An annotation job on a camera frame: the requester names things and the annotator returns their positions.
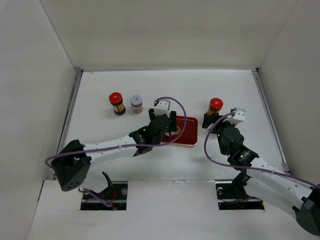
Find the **dark sauce jar red lid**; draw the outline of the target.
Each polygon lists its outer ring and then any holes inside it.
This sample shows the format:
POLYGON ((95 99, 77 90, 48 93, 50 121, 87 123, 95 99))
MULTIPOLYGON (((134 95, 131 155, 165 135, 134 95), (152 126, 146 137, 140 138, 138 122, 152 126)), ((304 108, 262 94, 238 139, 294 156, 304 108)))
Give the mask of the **dark sauce jar red lid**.
POLYGON ((123 97, 119 92, 112 92, 109 95, 109 102, 113 107, 113 111, 116 115, 123 115, 126 112, 125 105, 123 103, 123 97))

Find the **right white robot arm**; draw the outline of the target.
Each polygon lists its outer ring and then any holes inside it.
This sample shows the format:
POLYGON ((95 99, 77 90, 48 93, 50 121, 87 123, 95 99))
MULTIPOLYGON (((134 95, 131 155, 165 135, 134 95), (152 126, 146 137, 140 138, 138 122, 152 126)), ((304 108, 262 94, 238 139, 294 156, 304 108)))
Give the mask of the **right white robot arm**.
POLYGON ((216 135, 220 153, 227 156, 225 167, 239 171, 232 181, 233 194, 268 202, 292 216, 305 231, 319 236, 320 186, 278 170, 246 147, 236 127, 244 117, 244 112, 233 109, 226 115, 205 113, 202 123, 202 128, 216 135))

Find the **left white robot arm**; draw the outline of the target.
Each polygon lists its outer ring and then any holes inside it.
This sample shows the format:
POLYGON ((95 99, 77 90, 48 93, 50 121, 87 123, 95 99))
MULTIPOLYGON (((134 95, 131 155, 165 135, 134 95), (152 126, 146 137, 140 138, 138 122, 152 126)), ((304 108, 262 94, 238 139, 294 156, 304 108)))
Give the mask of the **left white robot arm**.
POLYGON ((124 137, 100 143, 84 144, 78 139, 69 142, 50 162, 63 192, 84 187, 94 164, 117 158, 136 157, 161 146, 163 137, 177 130, 177 112, 160 114, 149 111, 150 123, 124 137))

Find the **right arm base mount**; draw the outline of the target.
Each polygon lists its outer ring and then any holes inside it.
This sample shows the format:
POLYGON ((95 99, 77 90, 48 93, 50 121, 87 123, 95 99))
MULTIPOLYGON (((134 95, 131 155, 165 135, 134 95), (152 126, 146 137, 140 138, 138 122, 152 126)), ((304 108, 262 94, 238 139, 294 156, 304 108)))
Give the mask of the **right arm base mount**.
POLYGON ((239 173, 233 180, 216 180, 218 208, 221 211, 236 210, 264 210, 264 202, 256 197, 249 196, 245 186, 250 177, 239 173))

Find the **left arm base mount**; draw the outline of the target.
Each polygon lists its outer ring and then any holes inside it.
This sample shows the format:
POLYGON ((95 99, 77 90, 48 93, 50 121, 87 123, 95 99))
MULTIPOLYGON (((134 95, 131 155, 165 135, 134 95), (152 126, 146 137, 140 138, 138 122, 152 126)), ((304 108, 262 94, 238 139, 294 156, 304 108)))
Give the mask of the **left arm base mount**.
POLYGON ((94 192, 79 187, 82 193, 80 204, 81 211, 125 211, 127 209, 128 182, 111 181, 106 172, 102 173, 105 178, 106 188, 101 192, 94 192))

